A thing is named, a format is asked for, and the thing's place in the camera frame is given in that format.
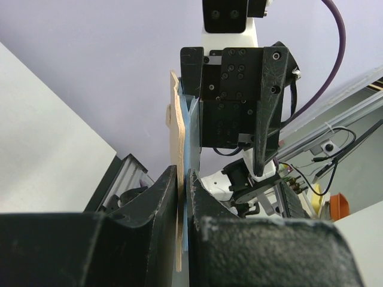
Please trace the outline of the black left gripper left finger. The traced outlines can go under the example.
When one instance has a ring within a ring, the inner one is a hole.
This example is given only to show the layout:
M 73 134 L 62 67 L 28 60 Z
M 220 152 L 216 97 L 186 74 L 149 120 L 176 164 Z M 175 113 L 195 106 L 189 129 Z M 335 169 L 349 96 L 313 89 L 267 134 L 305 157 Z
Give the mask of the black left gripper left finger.
M 2 286 L 171 286 L 177 168 L 111 214 L 1 216 Z

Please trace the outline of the beige leather card holder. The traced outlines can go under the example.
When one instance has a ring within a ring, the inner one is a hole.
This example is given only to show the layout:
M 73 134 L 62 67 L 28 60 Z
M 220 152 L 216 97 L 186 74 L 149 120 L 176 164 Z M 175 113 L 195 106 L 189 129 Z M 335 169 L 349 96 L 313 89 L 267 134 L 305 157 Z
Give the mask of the beige leather card holder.
M 169 128 L 169 149 L 171 164 L 177 167 L 177 227 L 175 239 L 175 270 L 182 271 L 183 230 L 184 230 L 184 143 L 186 128 L 183 120 L 180 96 L 180 86 L 176 73 L 170 71 L 170 104 L 166 110 L 166 125 Z

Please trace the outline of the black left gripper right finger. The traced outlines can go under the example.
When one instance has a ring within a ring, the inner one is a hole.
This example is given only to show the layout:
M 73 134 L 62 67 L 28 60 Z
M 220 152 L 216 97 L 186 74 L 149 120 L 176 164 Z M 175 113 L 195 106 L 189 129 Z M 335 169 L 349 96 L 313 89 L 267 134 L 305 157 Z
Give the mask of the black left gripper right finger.
M 363 286 L 331 223 L 231 213 L 191 170 L 187 181 L 190 286 Z

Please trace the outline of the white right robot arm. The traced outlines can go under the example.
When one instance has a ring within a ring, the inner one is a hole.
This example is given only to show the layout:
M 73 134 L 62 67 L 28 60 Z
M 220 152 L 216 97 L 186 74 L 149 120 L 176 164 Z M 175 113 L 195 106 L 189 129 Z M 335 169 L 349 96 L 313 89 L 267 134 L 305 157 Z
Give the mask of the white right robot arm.
M 300 69 L 281 42 L 260 47 L 251 17 L 225 19 L 217 10 L 203 22 L 202 45 L 184 47 L 181 89 L 192 98 L 191 149 L 227 149 L 241 158 L 205 178 L 205 188 L 231 206 L 260 199 L 280 181 L 275 157 L 284 89 L 297 105 Z

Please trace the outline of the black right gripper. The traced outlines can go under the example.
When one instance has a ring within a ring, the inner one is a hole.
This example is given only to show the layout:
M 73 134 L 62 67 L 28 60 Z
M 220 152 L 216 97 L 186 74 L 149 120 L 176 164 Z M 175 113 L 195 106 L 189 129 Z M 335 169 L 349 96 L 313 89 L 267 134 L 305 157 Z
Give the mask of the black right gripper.
M 299 66 L 282 45 L 230 47 L 209 56 L 218 57 L 218 63 L 203 65 L 203 47 L 180 51 L 183 92 L 200 97 L 200 144 L 253 148 L 253 172 L 262 176 L 278 153 L 285 88 L 290 89 L 290 115 L 296 113 Z

